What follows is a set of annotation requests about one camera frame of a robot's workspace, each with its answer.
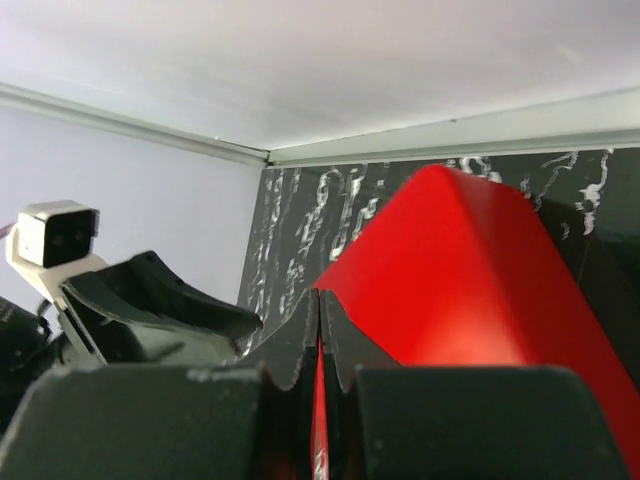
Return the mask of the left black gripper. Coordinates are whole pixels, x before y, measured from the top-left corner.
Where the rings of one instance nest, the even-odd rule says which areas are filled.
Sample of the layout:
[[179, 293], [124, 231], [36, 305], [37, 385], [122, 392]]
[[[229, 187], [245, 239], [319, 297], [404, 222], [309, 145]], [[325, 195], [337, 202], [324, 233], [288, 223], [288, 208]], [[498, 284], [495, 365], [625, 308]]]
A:
[[26, 390], [58, 367], [101, 364], [226, 365], [259, 330], [259, 316], [178, 277], [153, 251], [62, 283], [64, 331], [1, 299], [1, 428]]

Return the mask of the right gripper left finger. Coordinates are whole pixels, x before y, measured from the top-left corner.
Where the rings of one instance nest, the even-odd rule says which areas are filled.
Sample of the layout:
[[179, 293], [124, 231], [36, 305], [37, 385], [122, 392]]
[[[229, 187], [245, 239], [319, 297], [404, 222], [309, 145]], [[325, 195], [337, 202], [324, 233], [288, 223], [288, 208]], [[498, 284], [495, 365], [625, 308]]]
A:
[[2, 438], [2, 477], [311, 478], [319, 300], [232, 366], [49, 371]]

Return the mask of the red box lid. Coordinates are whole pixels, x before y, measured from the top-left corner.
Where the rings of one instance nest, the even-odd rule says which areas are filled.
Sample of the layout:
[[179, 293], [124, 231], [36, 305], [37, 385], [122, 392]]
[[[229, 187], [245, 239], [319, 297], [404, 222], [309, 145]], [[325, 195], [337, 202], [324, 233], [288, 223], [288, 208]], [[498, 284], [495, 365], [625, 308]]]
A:
[[419, 170], [317, 280], [404, 365], [551, 364], [591, 388], [639, 472], [639, 325], [623, 280], [586, 299], [531, 203], [442, 165]]

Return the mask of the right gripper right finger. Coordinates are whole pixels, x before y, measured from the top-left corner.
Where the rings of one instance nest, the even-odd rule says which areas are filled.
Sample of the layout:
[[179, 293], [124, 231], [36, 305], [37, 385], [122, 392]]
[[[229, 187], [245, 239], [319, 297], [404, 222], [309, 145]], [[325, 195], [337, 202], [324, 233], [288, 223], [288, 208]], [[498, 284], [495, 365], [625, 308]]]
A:
[[626, 479], [595, 397], [555, 366], [403, 367], [319, 296], [329, 479]]

